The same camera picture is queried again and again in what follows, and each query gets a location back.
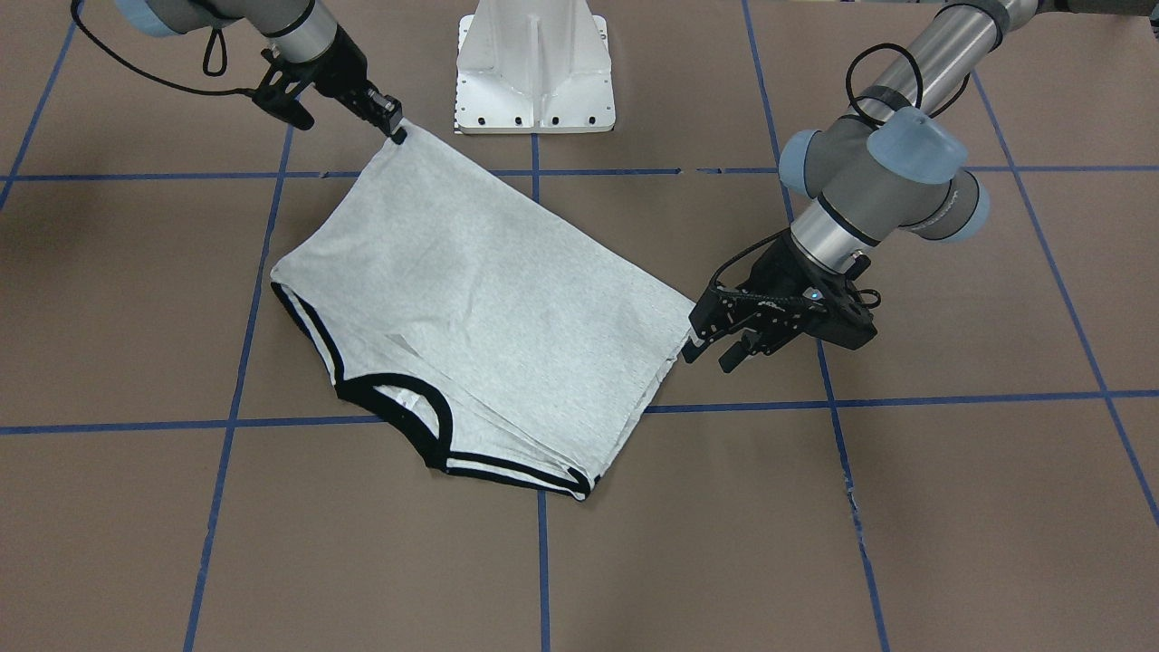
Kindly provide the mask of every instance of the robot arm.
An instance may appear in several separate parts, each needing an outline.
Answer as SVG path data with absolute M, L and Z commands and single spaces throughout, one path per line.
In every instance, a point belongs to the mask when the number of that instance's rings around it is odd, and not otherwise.
M 717 270 L 690 315 L 694 339 L 685 360 L 737 332 L 741 339 L 720 359 L 726 373 L 800 334 L 850 350 L 873 339 L 870 308 L 880 294 L 853 284 L 869 265 L 866 252 L 898 228 L 926 240 L 968 237 L 990 211 L 985 188 L 962 167 L 965 147 L 933 120 L 974 67 L 1037 13 L 1146 16 L 1154 7 L 1156 0 L 952 0 L 909 47 L 882 44 L 854 59 L 846 112 L 825 131 L 795 134 L 781 153 L 781 182 L 812 202 L 789 228 Z M 903 56 L 854 96 L 854 67 L 880 49 Z M 729 265 L 765 244 L 744 281 L 720 281 Z
M 223 29 L 246 20 L 272 46 L 262 52 L 269 71 L 257 88 L 246 93 L 255 104 L 298 129 L 309 129 L 314 118 L 297 96 L 313 83 L 395 142 L 406 138 L 401 102 L 370 82 L 366 57 L 321 0 L 117 0 L 117 6 L 152 36 Z

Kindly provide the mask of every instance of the gray boxer briefs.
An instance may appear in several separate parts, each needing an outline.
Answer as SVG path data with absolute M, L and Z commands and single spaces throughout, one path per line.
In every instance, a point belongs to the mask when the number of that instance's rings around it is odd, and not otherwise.
M 428 467 L 583 500 L 676 360 L 692 301 L 406 129 L 274 266 L 274 290 L 338 397 Z

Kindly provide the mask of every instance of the blue joint cap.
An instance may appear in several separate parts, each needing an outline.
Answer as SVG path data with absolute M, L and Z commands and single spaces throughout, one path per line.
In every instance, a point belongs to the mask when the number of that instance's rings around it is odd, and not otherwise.
M 117 8 L 133 27 L 150 36 L 177 36 L 145 0 L 117 0 Z
M 809 154 L 812 137 L 819 133 L 816 129 L 797 131 L 781 149 L 781 160 L 777 162 L 777 174 L 786 188 L 803 196 L 809 196 L 804 186 L 804 159 Z
M 965 145 L 913 107 L 895 112 L 869 135 L 868 147 L 885 169 L 930 185 L 948 182 L 965 164 Z
M 970 213 L 970 219 L 965 220 L 965 224 L 957 229 L 957 233 L 948 237 L 942 237 L 940 242 L 960 242 L 967 237 L 972 236 L 977 233 L 985 224 L 986 218 L 990 217 L 990 192 L 986 191 L 986 186 L 978 181 L 978 203 L 974 206 L 974 212 Z

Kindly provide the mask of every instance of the black cable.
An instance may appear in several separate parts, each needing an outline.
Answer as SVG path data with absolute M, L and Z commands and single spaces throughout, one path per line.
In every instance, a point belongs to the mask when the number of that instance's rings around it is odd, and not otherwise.
M 759 294 L 759 293 L 753 293 L 753 292 L 743 292 L 743 291 L 739 291 L 739 290 L 727 290 L 727 288 L 724 288 L 723 285 L 721 285 L 721 283 L 720 283 L 721 273 L 724 273 L 724 271 L 728 270 L 729 266 L 732 266 L 732 264 L 735 264 L 737 261 L 739 261 L 744 256 L 751 254 L 752 251 L 759 249 L 760 247 L 764 247 L 765 244 L 772 242 L 773 240 L 775 240 L 777 237 L 779 237 L 779 236 L 781 236 L 783 234 L 785 234 L 785 230 L 781 230 L 781 232 L 778 232 L 778 233 L 773 233 L 772 235 L 765 237 L 764 240 L 760 240 L 759 242 L 757 242 L 755 244 L 751 244 L 751 246 L 746 247 L 741 252 L 738 252 L 735 256 L 732 256 L 729 259 L 727 259 L 724 262 L 724 264 L 720 265 L 716 269 L 716 272 L 713 273 L 713 277 L 708 279 L 708 288 L 714 294 L 716 294 L 719 296 L 722 296 L 722 298 L 730 298 L 730 299 L 734 299 L 734 300 L 752 300 L 752 301 L 767 301 L 767 302 L 772 302 L 772 303 L 794 305 L 794 306 L 801 306 L 801 307 L 806 307 L 806 308 L 809 308 L 809 309 L 816 309 L 816 310 L 824 312 L 825 310 L 824 303 L 822 303 L 821 301 L 817 301 L 817 300 L 812 300 L 812 299 L 806 298 L 806 296 L 774 296 L 774 295 L 771 295 L 771 294 Z
M 946 111 L 946 109 L 950 108 L 950 105 L 954 102 L 956 102 L 958 97 L 962 96 L 962 93 L 965 93 L 965 87 L 969 86 L 969 85 L 970 85 L 970 75 L 963 76 L 962 78 L 962 86 L 957 87 L 957 93 L 954 93 L 954 96 L 950 97 L 949 101 L 947 101 L 945 104 L 942 104 L 941 108 L 939 108 L 936 111 L 930 113 L 930 117 L 938 117 L 938 116 L 942 115 Z
M 247 97 L 254 96 L 253 88 L 229 88 L 224 90 L 207 90 L 205 88 L 191 88 L 189 86 L 182 86 L 181 83 L 176 83 L 167 79 L 161 79 L 155 74 L 147 73 L 141 68 L 134 66 L 133 64 L 130 64 L 121 54 L 117 54 L 116 52 L 112 51 L 111 47 L 101 42 L 101 39 L 97 38 L 92 31 L 89 31 L 88 27 L 86 27 L 85 23 L 80 20 L 80 3 L 83 0 L 72 0 L 72 7 L 71 7 L 72 19 L 73 22 L 76 23 L 76 28 L 80 29 L 81 32 L 85 34 L 85 36 L 87 36 L 88 39 L 93 42 L 93 44 L 103 50 L 105 54 L 112 57 L 115 61 L 133 71 L 134 73 L 144 76 L 145 79 L 148 79 L 150 81 L 155 81 L 161 86 L 168 86 L 169 88 L 173 88 L 175 90 L 183 90 L 185 93 L 191 93 L 194 95 L 205 95 L 210 97 L 221 97 L 225 95 L 245 95 Z
M 881 305 L 881 292 L 879 292 L 877 290 L 868 290 L 868 288 L 867 290 L 852 290 L 850 293 L 853 294 L 853 295 L 855 295 L 857 296 L 857 301 L 859 303 L 861 303 L 861 307 L 865 307 L 867 309 L 873 309 L 873 308 L 877 307 L 879 305 Z M 863 298 L 865 294 L 869 294 L 870 296 L 874 298 L 874 300 L 872 302 L 865 300 L 865 298 Z
M 213 46 L 221 45 L 221 67 L 218 69 L 210 69 L 210 59 L 213 58 Z M 225 69 L 229 67 L 229 53 L 225 49 L 225 35 L 221 32 L 221 28 L 214 27 L 210 30 L 210 41 L 205 44 L 205 56 L 202 57 L 202 72 L 205 76 L 221 76 L 225 74 Z
M 918 60 L 913 58 L 913 54 L 910 53 L 909 50 L 898 45 L 897 43 L 879 43 L 877 45 L 874 45 L 873 47 L 869 47 L 863 52 L 861 52 L 860 54 L 858 54 L 857 57 L 854 57 L 853 63 L 851 63 L 848 69 L 845 71 L 845 96 L 850 101 L 850 107 L 852 107 L 853 110 L 862 119 L 876 126 L 881 126 L 885 123 L 875 117 L 870 117 L 868 113 L 865 112 L 865 110 L 861 109 L 859 98 L 853 95 L 853 72 L 857 69 L 858 64 L 865 60 L 866 57 L 873 54 L 874 52 L 880 52 L 882 50 L 892 50 L 902 54 L 903 57 L 905 57 L 905 60 L 910 64 L 910 68 L 913 69 L 913 79 L 918 82 L 918 96 L 913 102 L 913 108 L 916 109 L 921 108 L 921 101 L 925 100 L 925 93 L 926 93 L 926 83 L 925 80 L 921 78 L 921 67 L 918 65 Z

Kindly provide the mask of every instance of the grid line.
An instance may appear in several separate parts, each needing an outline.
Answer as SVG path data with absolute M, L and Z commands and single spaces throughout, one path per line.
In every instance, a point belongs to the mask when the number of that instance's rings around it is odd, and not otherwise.
M 285 185 L 285 169 L 290 162 L 290 147 L 293 145 L 293 127 L 286 126 L 285 141 L 282 145 L 280 175 L 274 186 L 274 198 L 270 200 L 270 214 L 265 220 L 265 236 L 262 240 L 262 251 L 257 259 L 257 273 L 254 278 L 254 293 L 249 303 L 249 317 L 246 322 L 246 337 L 241 345 L 241 357 L 238 361 L 238 380 L 229 404 L 228 426 L 221 442 L 221 457 L 218 463 L 217 479 L 213 483 L 213 500 L 210 504 L 209 523 L 205 528 L 205 542 L 202 545 L 201 566 L 197 571 L 197 583 L 194 586 L 194 599 L 189 608 L 189 624 L 185 628 L 184 652 L 192 652 L 197 637 L 197 624 L 201 620 L 202 600 L 209 580 L 210 561 L 213 555 L 213 537 L 217 535 L 218 515 L 221 511 L 221 499 L 225 493 L 226 474 L 229 469 L 229 456 L 233 453 L 233 437 L 238 428 L 238 415 L 241 411 L 241 395 L 246 386 L 246 372 L 249 367 L 249 352 L 254 343 L 254 331 L 257 325 L 257 307 L 262 300 L 262 285 L 265 278 L 265 261 L 270 255 L 270 240 L 278 217 L 282 202 L 282 189 Z
M 1030 164 L 1011 167 L 1006 164 L 965 166 L 970 171 L 1019 171 L 1033 173 L 1074 173 L 1074 171 L 1159 171 L 1159 164 L 1072 164 L 1049 166 Z M 698 167 L 701 174 L 777 174 L 777 167 Z M 679 167 L 648 168 L 575 168 L 575 169 L 490 169 L 495 176 L 668 176 L 685 174 Z M 256 171 L 129 171 L 101 174 L 10 174 L 0 175 L 5 183 L 44 183 L 65 181 L 214 181 L 232 178 L 355 178 L 359 170 L 276 170 Z
M 531 134 L 531 200 L 540 203 L 539 134 Z M 547 492 L 535 492 L 535 520 L 539 525 L 539 650 L 552 652 L 551 557 L 547 551 Z
M 741 0 L 741 8 L 744 12 L 744 27 L 749 34 L 749 47 L 752 50 L 752 64 L 757 73 L 757 83 L 760 89 L 760 101 L 763 102 L 765 109 L 765 122 L 768 126 L 768 140 L 773 147 L 773 157 L 777 160 L 779 166 L 781 157 L 780 141 L 777 138 L 777 125 L 773 120 L 773 108 L 768 101 L 768 91 L 765 88 L 765 71 L 760 64 L 760 51 L 757 46 L 757 37 L 752 28 L 752 13 L 749 9 L 749 0 Z M 780 185 L 781 189 L 781 199 L 785 202 L 785 215 L 788 218 L 789 224 L 792 224 L 794 212 L 788 188 L 783 183 L 778 183 L 778 185 Z M 833 386 L 830 380 L 829 365 L 825 362 L 825 349 L 821 340 L 817 340 L 817 365 L 821 368 L 821 378 L 825 387 L 825 401 L 826 408 L 829 409 L 830 422 L 833 427 L 833 441 L 837 446 L 841 472 L 845 476 L 845 491 L 853 519 L 853 530 L 858 540 L 858 551 L 861 556 L 861 570 L 866 578 L 866 591 L 869 593 L 869 605 L 874 615 L 874 625 L 877 630 L 877 643 L 881 646 L 881 652 L 890 652 L 889 633 L 885 629 L 885 618 L 882 613 L 881 596 L 877 594 L 877 580 L 873 572 L 873 562 L 869 559 L 869 552 L 866 548 L 865 530 L 861 527 L 860 511 L 858 510 L 858 504 L 853 496 L 853 470 L 850 466 L 848 455 L 846 455 L 845 452 L 845 437 L 841 431 L 841 418 L 838 412 L 837 398 L 833 394 Z
M 1159 390 L 1111 390 L 1111 398 L 1146 400 L 1159 398 Z M 1070 401 L 1102 401 L 1102 393 L 1050 393 L 1020 395 L 978 396 L 930 396 L 868 400 L 836 400 L 840 409 L 874 408 L 920 408 L 925 405 L 974 405 L 996 403 L 1060 403 Z M 828 401 L 786 401 L 766 403 L 708 403 L 650 405 L 646 415 L 687 415 L 713 412 L 777 412 L 795 410 L 825 410 Z M 320 417 L 267 417 L 235 419 L 206 419 L 185 422 L 122 422 L 107 424 L 54 424 L 31 426 L 0 426 L 0 437 L 73 435 L 86 433 L 121 433 L 139 431 L 205 431 L 227 428 L 289 428 L 301 426 L 344 426 L 358 424 L 381 424 L 373 415 L 320 416 Z
M 81 2 L 78 12 L 83 10 L 85 3 Z M 5 178 L 3 188 L 0 189 L 0 210 L 3 210 L 3 205 L 8 202 L 8 193 L 12 192 L 12 186 L 16 182 L 16 175 L 20 173 L 20 166 L 24 162 L 24 155 L 28 154 L 28 147 L 32 142 L 32 134 L 36 133 L 36 126 L 41 122 L 41 115 L 44 112 L 45 104 L 49 103 L 49 96 L 52 95 L 52 88 L 57 85 L 57 76 L 60 75 L 60 68 L 65 65 L 65 57 L 68 56 L 68 47 L 72 45 L 72 39 L 75 34 L 76 24 L 70 19 L 68 30 L 65 32 L 65 41 L 60 45 L 60 52 L 57 54 L 56 63 L 52 64 L 52 72 L 49 73 L 49 80 L 44 83 L 44 90 L 41 93 L 41 98 L 36 102 L 36 109 L 32 111 L 32 118 L 28 122 L 28 129 L 24 130 L 24 138 L 20 141 L 20 149 L 16 151 L 16 159 L 12 162 L 12 169 Z
M 1066 303 L 1066 309 L 1071 315 L 1071 322 L 1074 324 L 1074 332 L 1079 337 L 1079 343 L 1081 343 L 1083 351 L 1086 353 L 1087 362 L 1091 365 L 1091 372 L 1094 374 L 1095 382 L 1099 384 L 1099 391 L 1107 404 L 1107 412 L 1110 413 L 1110 420 L 1115 425 L 1115 431 L 1118 433 L 1118 440 L 1123 445 L 1127 459 L 1131 463 L 1131 470 L 1135 472 L 1135 479 L 1138 481 L 1139 490 L 1143 491 L 1143 498 L 1146 500 L 1147 507 L 1151 510 L 1151 519 L 1156 522 L 1156 526 L 1159 526 L 1159 506 L 1156 505 L 1154 495 L 1151 492 L 1147 478 L 1143 474 L 1143 467 L 1139 464 L 1139 459 L 1135 454 L 1135 447 L 1131 446 L 1131 439 L 1127 434 L 1127 428 L 1123 427 L 1123 422 L 1118 416 L 1118 410 L 1115 408 L 1115 401 L 1107 388 L 1107 381 L 1103 379 L 1102 371 L 1099 368 L 1099 361 L 1095 359 L 1094 349 L 1092 349 L 1091 342 L 1087 339 L 1086 331 L 1083 329 L 1083 321 L 1079 318 L 1078 309 L 1074 307 L 1074 301 L 1071 300 L 1071 293 L 1066 288 L 1063 273 L 1058 269 L 1058 264 L 1055 261 L 1055 254 L 1051 251 L 1050 243 L 1047 241 L 1047 233 L 1043 230 L 1042 222 L 1038 220 L 1038 213 L 1035 211 L 1034 203 L 1030 200 L 1030 193 L 1026 189 L 1026 183 L 1022 182 L 1022 175 L 1019 171 L 1019 168 L 1014 164 L 1014 155 L 1011 153 L 1009 145 L 1006 142 L 1006 135 L 1003 133 L 1003 127 L 998 123 L 998 115 L 994 112 L 994 107 L 990 102 L 990 96 L 986 94 L 986 89 L 982 85 L 982 78 L 978 75 L 977 71 L 971 74 L 974 75 L 974 83 L 978 88 L 978 95 L 982 97 L 982 103 L 986 108 L 986 113 L 990 116 L 990 122 L 994 126 L 994 133 L 998 135 L 998 144 L 1001 145 L 1003 153 L 1006 155 L 1006 161 L 1011 166 L 1011 173 L 1014 175 L 1019 193 L 1022 196 L 1022 203 L 1026 205 L 1027 214 L 1030 217 L 1030 224 L 1034 226 L 1034 232 L 1038 237 L 1038 243 L 1042 246 L 1042 252 L 1045 255 L 1047 263 L 1050 265 L 1050 272 L 1055 277 L 1055 284 L 1058 285 L 1058 292 L 1062 294 L 1063 302 Z

